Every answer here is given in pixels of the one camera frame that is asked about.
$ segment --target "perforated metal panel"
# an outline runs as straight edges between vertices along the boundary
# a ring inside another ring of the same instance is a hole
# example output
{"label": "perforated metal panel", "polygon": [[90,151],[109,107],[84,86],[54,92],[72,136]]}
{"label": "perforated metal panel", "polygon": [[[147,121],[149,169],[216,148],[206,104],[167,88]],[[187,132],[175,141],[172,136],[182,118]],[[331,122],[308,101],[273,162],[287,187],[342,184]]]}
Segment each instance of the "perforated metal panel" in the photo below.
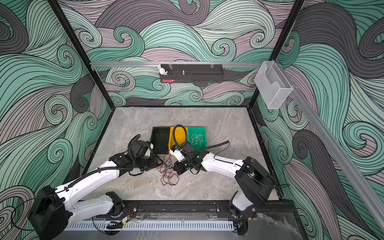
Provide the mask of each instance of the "perforated metal panel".
{"label": "perforated metal panel", "polygon": [[[108,230],[109,221],[95,221],[100,230]],[[96,230],[92,221],[80,221],[67,227],[65,230]],[[231,221],[130,221],[121,229],[122,231],[234,231]]]}

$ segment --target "green storage bin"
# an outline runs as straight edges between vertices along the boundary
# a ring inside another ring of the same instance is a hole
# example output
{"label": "green storage bin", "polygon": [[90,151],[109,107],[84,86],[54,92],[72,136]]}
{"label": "green storage bin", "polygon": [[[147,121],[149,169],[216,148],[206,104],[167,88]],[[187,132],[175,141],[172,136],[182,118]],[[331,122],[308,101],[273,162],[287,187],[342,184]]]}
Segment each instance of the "green storage bin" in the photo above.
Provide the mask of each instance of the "green storage bin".
{"label": "green storage bin", "polygon": [[188,142],[198,151],[207,147],[205,127],[188,127]]}

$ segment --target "white bunny figurine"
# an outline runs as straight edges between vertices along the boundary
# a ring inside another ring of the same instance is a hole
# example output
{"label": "white bunny figurine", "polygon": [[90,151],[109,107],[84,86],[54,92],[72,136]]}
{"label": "white bunny figurine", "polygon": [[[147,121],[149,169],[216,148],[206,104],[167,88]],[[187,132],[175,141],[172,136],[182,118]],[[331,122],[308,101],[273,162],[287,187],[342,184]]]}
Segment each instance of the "white bunny figurine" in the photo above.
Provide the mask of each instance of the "white bunny figurine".
{"label": "white bunny figurine", "polygon": [[160,64],[157,66],[157,68],[159,69],[159,73],[161,75],[167,75],[168,71],[166,71],[164,68],[162,68]]}

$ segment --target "wave pattern wall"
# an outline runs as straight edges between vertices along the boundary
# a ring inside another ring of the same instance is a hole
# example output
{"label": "wave pattern wall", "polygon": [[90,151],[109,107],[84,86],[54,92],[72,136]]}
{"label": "wave pattern wall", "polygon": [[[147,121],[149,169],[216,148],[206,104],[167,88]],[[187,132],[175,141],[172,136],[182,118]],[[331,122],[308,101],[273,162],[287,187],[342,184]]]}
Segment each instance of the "wave pattern wall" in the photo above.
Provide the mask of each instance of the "wave pattern wall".
{"label": "wave pattern wall", "polygon": [[111,111],[68,42],[46,0],[0,1],[0,239],[37,239],[11,213],[79,177]]}
{"label": "wave pattern wall", "polygon": [[[279,54],[293,84],[384,200],[384,1],[304,4]],[[257,121],[310,239],[384,239],[294,99]]]}
{"label": "wave pattern wall", "polygon": [[[294,0],[60,0],[91,61],[268,60]],[[100,68],[115,105],[247,105],[258,69],[225,81],[160,83],[149,68]]]}

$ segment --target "metal frame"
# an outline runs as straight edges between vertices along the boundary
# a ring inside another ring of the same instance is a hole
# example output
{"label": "metal frame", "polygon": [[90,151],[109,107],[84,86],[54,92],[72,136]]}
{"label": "metal frame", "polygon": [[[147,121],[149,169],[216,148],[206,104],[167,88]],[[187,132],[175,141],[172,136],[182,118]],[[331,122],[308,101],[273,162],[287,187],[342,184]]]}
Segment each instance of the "metal frame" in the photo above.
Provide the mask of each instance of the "metal frame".
{"label": "metal frame", "polygon": [[144,61],[94,61],[90,62],[93,69],[96,68],[156,68],[158,65],[168,64],[170,69],[175,64],[221,64],[223,68],[259,68],[262,62],[144,62]]}
{"label": "metal frame", "polygon": [[[248,111],[249,119],[251,120],[253,129],[256,133],[256,137],[257,137],[257,140],[259,142],[260,148],[262,149],[262,153],[264,156],[265,163],[268,167],[268,171],[275,178],[277,184],[280,185],[279,178],[277,177],[275,168],[274,168],[272,161],[269,157],[268,149],[265,147],[264,140],[261,136],[259,128],[256,125],[256,120],[255,120],[255,117],[253,115],[252,109],[247,108],[247,111]],[[284,192],[280,188],[275,188],[275,190],[276,190],[277,196],[279,197],[279,200],[285,199]]]}
{"label": "metal frame", "polygon": [[98,86],[99,90],[101,91],[101,94],[104,96],[105,100],[107,101],[109,107],[111,109],[114,109],[115,106],[112,102],[111,97],[109,96],[107,90],[105,89],[99,75],[96,71],[94,71],[91,68],[90,60],[88,58],[88,55],[85,53],[83,47],[80,44],[80,41],[77,39],[67,17],[65,16],[63,10],[61,9],[59,3],[57,0],[47,0],[49,5],[51,6],[53,12],[55,13],[57,19],[59,20],[61,26],[63,27],[64,31],[67,33],[68,38],[71,40],[76,52],[79,54],[82,62],[86,66],[89,74],[91,75],[92,79],[95,81],[96,85]]}
{"label": "metal frame", "polygon": [[[221,219],[226,218],[229,221],[236,221],[229,211],[230,201],[228,200],[172,200],[172,201],[154,201],[154,200],[123,200],[126,209],[131,211],[132,218],[138,220],[145,220],[147,214],[207,214],[208,219]],[[295,204],[292,200],[271,200],[267,201],[264,208],[256,208],[250,206],[244,212],[244,218],[257,216],[257,213],[267,214],[269,212],[285,212],[292,213],[295,222],[299,228],[300,235],[304,240],[308,240],[305,228]],[[111,217],[110,215],[98,215],[97,218],[105,218],[105,220],[121,220],[131,214],[125,211],[119,217]]]}
{"label": "metal frame", "polygon": [[[299,12],[301,10],[301,7],[303,6],[305,0],[296,0],[293,4],[293,7],[291,9],[291,12],[288,15],[288,18],[284,24],[283,31],[281,32],[279,39],[277,40],[276,46],[273,49],[273,52],[269,58],[269,61],[275,61],[277,57],[279,56],[279,53],[281,49],[283,48],[283,45],[285,41],[287,40],[289,34],[291,33],[291,30],[293,28],[293,25],[296,21],[297,16],[299,15]],[[253,108],[256,99],[258,97],[258,94],[253,94],[251,101],[249,102],[249,107]]]}
{"label": "metal frame", "polygon": [[372,186],[368,183],[362,173],[357,169],[352,159],[348,156],[348,153],[341,147],[340,143],[336,140],[322,119],[308,105],[304,96],[296,88],[293,88],[291,94],[303,114],[307,117],[311,126],[316,131],[318,137],[323,142],[329,155],[337,162],[357,194],[359,194],[361,200],[367,206],[373,218],[375,218],[381,230],[384,232],[383,201],[379,198],[378,194],[373,190]]}
{"label": "metal frame", "polygon": [[107,121],[105,122],[105,125],[104,125],[103,129],[101,130],[100,136],[99,136],[99,138],[97,139],[96,145],[95,145],[95,147],[93,148],[93,150],[92,150],[92,152],[91,152],[91,156],[89,157],[89,160],[87,161],[87,164],[85,165],[85,168],[84,168],[84,170],[83,170],[83,172],[82,172],[81,175],[84,175],[84,174],[87,173],[87,171],[88,171],[88,169],[89,169],[89,166],[91,165],[91,162],[92,162],[92,160],[93,160],[93,157],[95,156],[96,151],[97,151],[97,149],[99,148],[100,142],[101,142],[101,140],[103,139],[104,133],[105,133],[105,131],[107,130],[107,127],[109,126],[109,122],[111,121],[112,116],[113,116],[114,113],[115,113],[115,108],[113,108],[113,109],[111,110],[111,112],[110,112],[110,114],[109,114],[109,117],[108,117]]}

